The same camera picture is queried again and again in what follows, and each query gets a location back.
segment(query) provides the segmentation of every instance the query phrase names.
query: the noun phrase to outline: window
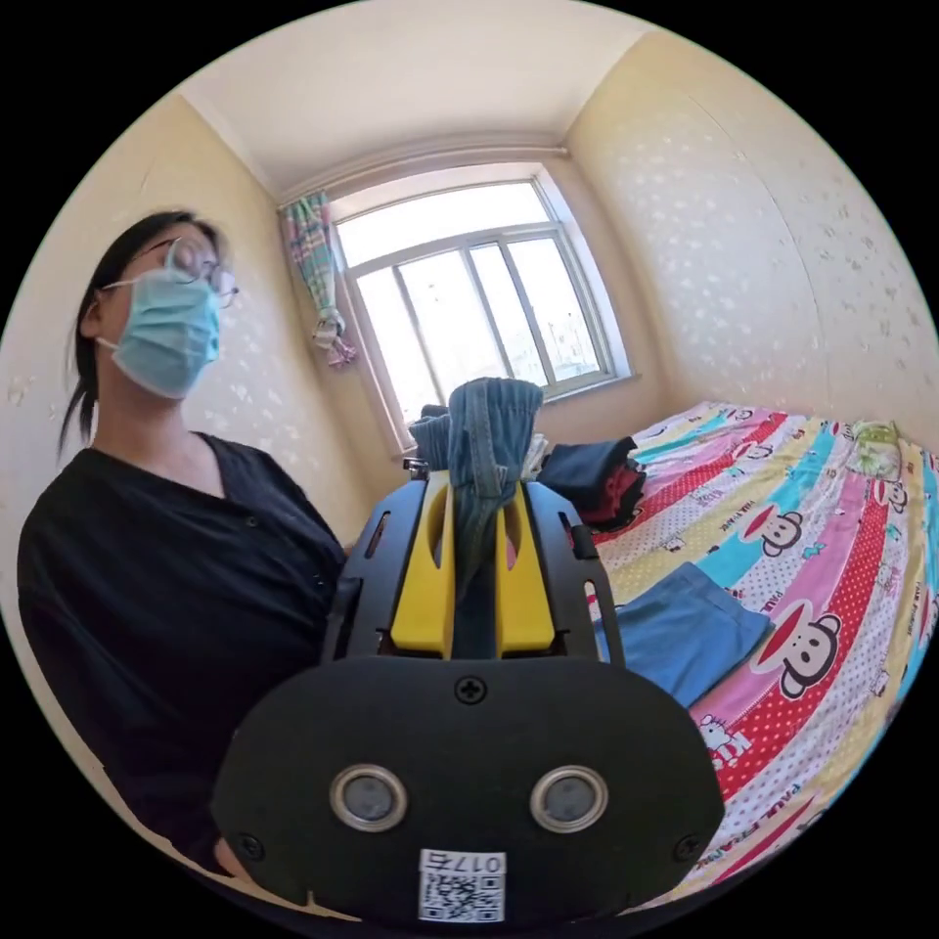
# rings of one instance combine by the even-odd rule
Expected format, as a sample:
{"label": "window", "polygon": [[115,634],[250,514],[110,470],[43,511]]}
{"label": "window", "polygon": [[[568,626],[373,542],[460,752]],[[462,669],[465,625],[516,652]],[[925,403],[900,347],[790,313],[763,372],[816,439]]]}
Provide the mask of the window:
{"label": "window", "polygon": [[335,229],[399,437],[473,379],[532,381],[550,399],[611,377],[594,298],[535,178],[397,201]]}

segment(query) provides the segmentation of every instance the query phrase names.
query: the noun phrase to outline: black hair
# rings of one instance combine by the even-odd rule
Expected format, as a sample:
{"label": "black hair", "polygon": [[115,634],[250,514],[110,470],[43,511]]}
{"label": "black hair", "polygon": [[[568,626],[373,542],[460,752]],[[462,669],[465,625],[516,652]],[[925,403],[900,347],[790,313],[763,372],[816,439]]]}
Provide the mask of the black hair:
{"label": "black hair", "polygon": [[85,295],[78,306],[78,317],[75,320],[74,345],[75,369],[78,372],[78,384],[72,393],[66,408],[66,416],[62,422],[59,433],[59,454],[68,436],[68,426],[71,419],[78,412],[78,427],[81,439],[87,443],[91,436],[91,422],[95,414],[95,405],[98,402],[98,367],[95,359],[95,341],[81,334],[81,324],[88,310],[95,301],[98,291],[103,290],[114,281],[119,281],[127,265],[139,254],[149,242],[159,236],[161,232],[174,225],[195,225],[211,242],[215,253],[221,258],[223,251],[223,238],[221,233],[208,222],[197,218],[194,212],[186,209],[177,211],[154,212],[139,222],[134,223],[125,232],[119,235],[111,247],[105,251],[98,262],[95,273],[91,276]]}

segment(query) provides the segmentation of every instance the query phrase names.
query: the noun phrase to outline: ear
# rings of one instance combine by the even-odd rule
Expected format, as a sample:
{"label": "ear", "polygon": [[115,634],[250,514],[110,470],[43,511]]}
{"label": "ear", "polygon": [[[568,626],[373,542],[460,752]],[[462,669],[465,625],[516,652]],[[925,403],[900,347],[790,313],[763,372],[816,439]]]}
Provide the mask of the ear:
{"label": "ear", "polygon": [[91,305],[85,310],[78,330],[86,339],[94,339],[101,333],[101,295],[95,294]]}

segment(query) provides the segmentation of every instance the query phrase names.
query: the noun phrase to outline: bed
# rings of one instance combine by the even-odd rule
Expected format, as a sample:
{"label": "bed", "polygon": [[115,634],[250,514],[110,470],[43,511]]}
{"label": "bed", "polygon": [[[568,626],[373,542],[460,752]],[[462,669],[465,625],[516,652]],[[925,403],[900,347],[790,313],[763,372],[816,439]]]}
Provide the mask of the bed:
{"label": "bed", "polygon": [[704,402],[634,434],[648,477],[630,525],[596,538],[625,604],[691,561],[774,631],[692,707],[724,822],[658,906],[763,861],[854,778],[917,674],[939,615],[939,458],[846,468],[847,425]]}

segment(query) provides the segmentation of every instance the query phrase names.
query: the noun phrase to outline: face mask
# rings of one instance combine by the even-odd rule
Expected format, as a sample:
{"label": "face mask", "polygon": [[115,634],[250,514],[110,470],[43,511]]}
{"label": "face mask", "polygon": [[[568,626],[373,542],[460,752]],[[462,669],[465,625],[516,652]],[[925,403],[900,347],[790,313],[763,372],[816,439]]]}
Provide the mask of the face mask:
{"label": "face mask", "polygon": [[163,398],[185,398],[202,369],[218,358],[218,295],[206,280],[169,267],[111,286],[128,283],[133,292],[120,342],[98,341],[142,388]]}

